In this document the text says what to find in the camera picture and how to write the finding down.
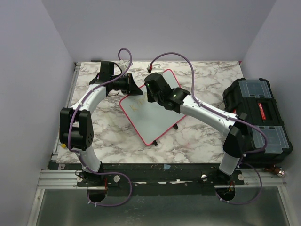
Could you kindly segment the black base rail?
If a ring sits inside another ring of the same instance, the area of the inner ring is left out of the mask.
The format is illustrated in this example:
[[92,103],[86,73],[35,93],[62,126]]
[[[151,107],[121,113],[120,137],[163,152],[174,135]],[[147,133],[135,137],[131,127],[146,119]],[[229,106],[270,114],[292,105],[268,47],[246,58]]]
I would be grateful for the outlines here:
[[218,172],[217,164],[126,164],[103,165],[105,176],[80,170],[77,164],[66,165],[76,176],[76,189],[93,199],[107,196],[215,195],[216,188],[231,192],[244,184],[239,170],[232,176]]

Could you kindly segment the aluminium frame profile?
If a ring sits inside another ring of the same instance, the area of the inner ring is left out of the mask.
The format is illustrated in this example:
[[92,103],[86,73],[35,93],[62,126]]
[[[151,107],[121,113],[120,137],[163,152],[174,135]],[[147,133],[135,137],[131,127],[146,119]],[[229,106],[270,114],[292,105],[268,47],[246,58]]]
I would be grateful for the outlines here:
[[39,215],[47,190],[70,190],[76,189],[76,176],[72,170],[67,170],[65,164],[56,163],[59,154],[59,136],[56,137],[50,161],[45,170],[40,172],[38,185],[34,196],[32,209],[27,222],[28,226],[39,224]]

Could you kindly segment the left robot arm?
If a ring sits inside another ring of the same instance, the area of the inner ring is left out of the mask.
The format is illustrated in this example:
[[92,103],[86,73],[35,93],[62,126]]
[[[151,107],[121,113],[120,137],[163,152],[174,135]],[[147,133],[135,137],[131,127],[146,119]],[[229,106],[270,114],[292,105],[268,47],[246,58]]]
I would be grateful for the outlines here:
[[84,96],[72,107],[60,111],[59,140],[78,156],[83,170],[89,173],[89,182],[94,186],[104,182],[104,174],[101,172],[102,163],[92,147],[92,114],[112,90],[130,96],[143,94],[132,74],[127,72],[131,65],[131,61],[102,61],[99,73],[89,82]]

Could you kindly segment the black plastic toolbox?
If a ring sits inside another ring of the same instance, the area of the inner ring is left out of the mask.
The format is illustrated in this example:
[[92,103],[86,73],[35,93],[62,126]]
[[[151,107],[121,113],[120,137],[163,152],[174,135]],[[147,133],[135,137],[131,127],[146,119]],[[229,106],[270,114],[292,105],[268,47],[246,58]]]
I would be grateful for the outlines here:
[[266,135],[264,151],[247,155],[243,161],[252,164],[281,163],[293,150],[277,102],[266,79],[237,79],[223,92],[225,111],[247,115],[246,121]]

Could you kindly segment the pink framed whiteboard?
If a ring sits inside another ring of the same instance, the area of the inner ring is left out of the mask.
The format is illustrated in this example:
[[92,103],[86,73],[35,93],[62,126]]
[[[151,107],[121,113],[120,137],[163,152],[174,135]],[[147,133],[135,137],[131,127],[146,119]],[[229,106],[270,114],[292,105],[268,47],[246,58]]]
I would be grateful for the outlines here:
[[174,128],[185,115],[168,111],[158,103],[147,100],[146,86],[140,87],[143,94],[125,96],[119,106],[146,146],[150,146],[167,131]]

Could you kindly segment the copper red connector plug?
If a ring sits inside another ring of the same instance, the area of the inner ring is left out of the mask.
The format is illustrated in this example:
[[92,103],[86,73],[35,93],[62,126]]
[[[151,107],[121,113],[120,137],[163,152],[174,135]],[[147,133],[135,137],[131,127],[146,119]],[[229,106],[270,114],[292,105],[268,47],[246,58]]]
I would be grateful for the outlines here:
[[285,172],[280,167],[277,167],[275,165],[271,165],[269,167],[265,167],[264,171],[272,173],[273,175],[276,175],[278,177],[284,177],[285,176]]

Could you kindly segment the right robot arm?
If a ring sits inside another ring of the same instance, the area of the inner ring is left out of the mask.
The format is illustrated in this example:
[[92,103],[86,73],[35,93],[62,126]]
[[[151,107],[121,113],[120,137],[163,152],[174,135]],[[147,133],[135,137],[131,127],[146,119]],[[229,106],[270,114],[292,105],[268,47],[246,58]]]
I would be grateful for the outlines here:
[[144,79],[148,102],[157,102],[166,110],[196,118],[213,127],[226,137],[223,144],[224,157],[216,173],[217,181],[223,185],[233,180],[233,172],[250,145],[252,130],[234,113],[222,111],[193,98],[180,87],[171,88],[163,75],[151,73]]

